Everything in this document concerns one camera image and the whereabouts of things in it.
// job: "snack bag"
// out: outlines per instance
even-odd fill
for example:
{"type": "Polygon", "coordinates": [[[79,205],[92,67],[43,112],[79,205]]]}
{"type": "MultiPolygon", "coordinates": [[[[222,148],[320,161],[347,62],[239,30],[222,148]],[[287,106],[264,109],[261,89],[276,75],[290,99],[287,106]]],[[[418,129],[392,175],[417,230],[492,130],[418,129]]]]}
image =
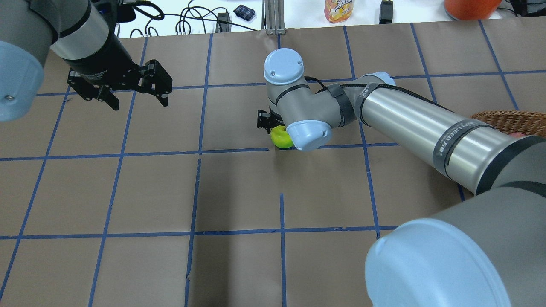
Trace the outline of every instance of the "snack bag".
{"type": "Polygon", "coordinates": [[[354,0],[326,0],[324,16],[331,23],[345,21],[353,12],[354,0]]]}

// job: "chip bag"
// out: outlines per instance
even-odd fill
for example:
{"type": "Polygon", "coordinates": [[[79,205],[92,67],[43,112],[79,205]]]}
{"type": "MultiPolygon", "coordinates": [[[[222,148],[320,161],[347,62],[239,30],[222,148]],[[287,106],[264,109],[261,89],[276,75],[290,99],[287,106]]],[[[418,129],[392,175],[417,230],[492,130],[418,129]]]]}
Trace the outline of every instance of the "chip bag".
{"type": "Polygon", "coordinates": [[[353,12],[354,0],[326,0],[324,16],[331,23],[347,20],[353,12]]]}

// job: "white background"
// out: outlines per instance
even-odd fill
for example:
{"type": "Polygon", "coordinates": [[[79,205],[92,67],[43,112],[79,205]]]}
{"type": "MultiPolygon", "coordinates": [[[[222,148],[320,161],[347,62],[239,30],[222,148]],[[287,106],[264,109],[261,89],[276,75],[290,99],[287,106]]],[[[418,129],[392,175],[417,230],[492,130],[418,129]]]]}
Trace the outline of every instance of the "white background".
{"type": "MultiPolygon", "coordinates": [[[[188,0],[151,0],[157,4],[165,13],[180,14],[183,8],[188,5],[188,0]]],[[[324,17],[324,0],[284,0],[284,18],[286,28],[315,28],[331,27],[340,25],[374,25],[379,22],[379,5],[381,0],[354,0],[353,15],[345,22],[331,24],[324,17]]],[[[209,9],[215,7],[225,7],[230,13],[233,23],[260,29],[262,19],[262,0],[194,0],[191,6],[202,6],[209,9]],[[233,13],[233,10],[243,4],[256,11],[256,17],[247,22],[233,13]]],[[[509,7],[509,4],[503,3],[501,7],[509,7]]],[[[155,15],[155,10],[147,7],[141,7],[150,14],[155,15]]],[[[514,15],[505,10],[497,10],[493,13],[492,19],[510,18],[514,15]]],[[[123,23],[120,30],[120,38],[129,37],[132,29],[139,28],[144,30],[145,24],[149,18],[140,13],[136,13],[136,20],[129,23],[123,23]]],[[[162,21],[152,21],[153,26],[160,36],[176,35],[175,24],[179,18],[167,16],[162,21]]],[[[443,0],[394,0],[394,23],[405,22],[429,22],[429,21],[449,21],[451,18],[446,14],[443,7],[443,0]]],[[[189,21],[192,25],[192,33],[204,33],[203,24],[200,21],[189,21]]],[[[206,22],[207,33],[214,32],[215,22],[206,22]]],[[[246,29],[232,26],[232,32],[248,31],[246,29]]]]}

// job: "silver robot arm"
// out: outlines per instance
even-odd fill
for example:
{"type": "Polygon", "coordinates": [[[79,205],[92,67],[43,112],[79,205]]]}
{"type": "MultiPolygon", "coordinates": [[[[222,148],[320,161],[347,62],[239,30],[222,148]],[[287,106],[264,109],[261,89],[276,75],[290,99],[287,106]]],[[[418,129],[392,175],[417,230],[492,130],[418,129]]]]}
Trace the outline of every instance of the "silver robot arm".
{"type": "Polygon", "coordinates": [[[99,12],[90,0],[0,0],[0,121],[24,116],[40,88],[51,48],[70,66],[68,84],[85,100],[104,101],[114,110],[111,90],[132,89],[168,104],[172,78],[156,60],[133,62],[106,10],[117,0],[102,0],[99,12]]]}
{"type": "Polygon", "coordinates": [[[539,306],[546,302],[546,139],[513,138],[394,86],[386,73],[311,93],[300,55],[265,61],[269,114],[294,146],[325,145],[354,119],[477,196],[378,240],[366,259],[375,307],[539,306]]]}

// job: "orange object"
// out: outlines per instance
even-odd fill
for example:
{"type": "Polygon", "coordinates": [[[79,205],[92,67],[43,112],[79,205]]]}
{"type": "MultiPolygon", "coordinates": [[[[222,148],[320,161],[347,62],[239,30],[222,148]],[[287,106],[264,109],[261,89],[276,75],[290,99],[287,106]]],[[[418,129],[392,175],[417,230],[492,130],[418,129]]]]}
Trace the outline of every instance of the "orange object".
{"type": "Polygon", "coordinates": [[[326,0],[324,16],[331,23],[347,20],[353,13],[354,0],[326,0]]]}
{"type": "Polygon", "coordinates": [[[444,0],[446,12],[458,20],[488,19],[502,0],[444,0]]]}

